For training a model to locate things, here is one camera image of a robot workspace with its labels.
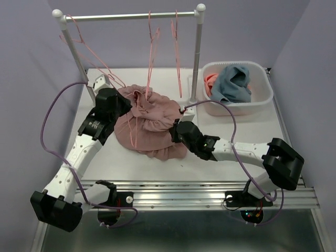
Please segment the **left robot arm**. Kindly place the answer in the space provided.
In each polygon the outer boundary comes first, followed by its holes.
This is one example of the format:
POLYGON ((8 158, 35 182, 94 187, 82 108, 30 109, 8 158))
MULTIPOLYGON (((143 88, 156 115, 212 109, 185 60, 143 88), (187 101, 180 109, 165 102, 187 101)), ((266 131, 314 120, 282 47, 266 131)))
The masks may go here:
POLYGON ((128 99, 115 88, 102 88, 78 130, 74 144, 63 159, 55 177, 42 192, 33 192, 30 202, 37 218, 44 223, 71 232, 84 213, 94 207, 119 210, 117 187, 111 182, 98 180, 80 193, 80 180, 95 155, 114 132, 117 120, 131 109, 128 99))

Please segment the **pink dress hanger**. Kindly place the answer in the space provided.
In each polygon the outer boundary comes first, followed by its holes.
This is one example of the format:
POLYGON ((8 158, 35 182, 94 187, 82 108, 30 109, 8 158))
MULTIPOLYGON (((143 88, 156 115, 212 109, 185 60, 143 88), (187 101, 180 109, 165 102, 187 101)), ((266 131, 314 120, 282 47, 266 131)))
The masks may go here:
POLYGON ((147 114, 147 111, 142 107, 142 102, 139 97, 136 99, 130 113, 132 117, 127 115, 130 143, 133 150, 141 153, 144 152, 145 149, 143 148, 143 142, 138 143, 139 133, 142 131, 140 121, 144 120, 144 116, 147 114))

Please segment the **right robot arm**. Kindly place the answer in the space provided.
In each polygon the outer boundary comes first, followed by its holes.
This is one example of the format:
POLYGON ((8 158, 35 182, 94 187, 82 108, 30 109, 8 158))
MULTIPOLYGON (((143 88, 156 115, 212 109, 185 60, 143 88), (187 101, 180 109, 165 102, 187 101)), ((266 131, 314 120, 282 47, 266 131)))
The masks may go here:
POLYGON ((249 177, 240 199, 253 205, 277 189, 294 191, 301 175, 304 158, 280 138, 269 143, 241 143, 218 136, 203 135, 191 121, 175 120, 169 133, 172 142, 183 144, 205 161, 236 161, 245 173, 245 164, 263 168, 258 177, 249 177))

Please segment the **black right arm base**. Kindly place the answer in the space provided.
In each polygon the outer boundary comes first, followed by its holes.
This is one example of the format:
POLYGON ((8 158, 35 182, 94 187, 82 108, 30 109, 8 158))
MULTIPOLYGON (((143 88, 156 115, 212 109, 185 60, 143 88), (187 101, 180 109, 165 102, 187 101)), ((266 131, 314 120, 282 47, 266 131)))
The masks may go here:
POLYGON ((243 191, 227 191, 222 206, 228 211, 240 210, 242 220, 247 224, 257 226, 264 219, 264 208, 272 207, 273 202, 265 197, 258 199, 243 191))

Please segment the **dusty pink dress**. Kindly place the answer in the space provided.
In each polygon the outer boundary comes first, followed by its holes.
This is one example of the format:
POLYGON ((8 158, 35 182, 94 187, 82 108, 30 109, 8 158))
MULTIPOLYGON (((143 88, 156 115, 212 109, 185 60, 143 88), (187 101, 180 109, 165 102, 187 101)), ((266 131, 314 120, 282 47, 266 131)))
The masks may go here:
MULTIPOLYGON (((161 161, 185 158, 187 154, 186 147, 181 143, 173 143, 169 133, 174 121, 182 117, 180 105, 169 97, 152 91, 151 88, 148 99, 146 99, 145 90, 146 87, 138 85, 118 89, 121 95, 130 100, 132 107, 139 97, 142 107, 147 111, 144 120, 140 121, 142 131, 139 133, 138 143, 143 142, 143 148, 145 149, 140 154, 145 154, 161 161)), ((117 120, 114 126, 114 134, 124 148, 135 151, 130 143, 127 123, 127 115, 132 117, 130 112, 117 120)))

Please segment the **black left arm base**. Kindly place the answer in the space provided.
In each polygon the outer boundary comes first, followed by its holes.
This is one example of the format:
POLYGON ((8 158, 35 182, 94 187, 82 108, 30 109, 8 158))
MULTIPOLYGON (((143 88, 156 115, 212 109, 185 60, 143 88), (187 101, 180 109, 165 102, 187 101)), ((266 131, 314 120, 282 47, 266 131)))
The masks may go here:
POLYGON ((90 207, 98 210, 97 219, 101 227, 112 229, 121 228, 131 224, 138 216, 138 210, 133 207, 133 192, 110 193, 107 200, 96 203, 89 200, 90 207))

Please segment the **blue denim skirt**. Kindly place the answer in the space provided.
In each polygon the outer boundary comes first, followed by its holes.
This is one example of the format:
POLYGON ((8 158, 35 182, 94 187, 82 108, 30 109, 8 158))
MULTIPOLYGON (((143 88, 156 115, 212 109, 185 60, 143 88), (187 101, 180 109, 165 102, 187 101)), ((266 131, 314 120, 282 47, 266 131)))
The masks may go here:
POLYGON ((229 65, 216 77, 208 96, 221 103, 250 103, 249 70, 243 65, 229 65))

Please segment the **pink denim skirt hanger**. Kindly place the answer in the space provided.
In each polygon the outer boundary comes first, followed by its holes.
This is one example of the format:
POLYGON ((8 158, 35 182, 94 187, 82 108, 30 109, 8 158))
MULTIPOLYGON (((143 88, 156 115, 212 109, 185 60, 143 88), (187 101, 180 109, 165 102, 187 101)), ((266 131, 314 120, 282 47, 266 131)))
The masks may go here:
POLYGON ((150 91, 150 83, 152 77, 152 71, 154 66, 154 60, 158 45, 158 39, 160 37, 160 28, 157 27, 156 31, 153 32, 151 28, 151 11, 148 13, 148 27, 149 27, 149 35, 150 35, 150 54, 149 54, 149 66, 148 66, 148 76, 145 90, 145 98, 148 99, 148 94, 150 91))

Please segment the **coral pink skirt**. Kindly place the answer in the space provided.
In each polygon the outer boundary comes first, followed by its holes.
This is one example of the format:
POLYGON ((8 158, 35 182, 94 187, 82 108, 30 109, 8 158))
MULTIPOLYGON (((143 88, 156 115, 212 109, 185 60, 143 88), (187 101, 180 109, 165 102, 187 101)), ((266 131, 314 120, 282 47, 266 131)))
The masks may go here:
POLYGON ((214 86, 214 83, 216 81, 218 77, 217 73, 208 75, 204 78, 204 86, 205 86, 205 92, 208 95, 208 97, 210 98, 212 95, 212 88, 214 86))

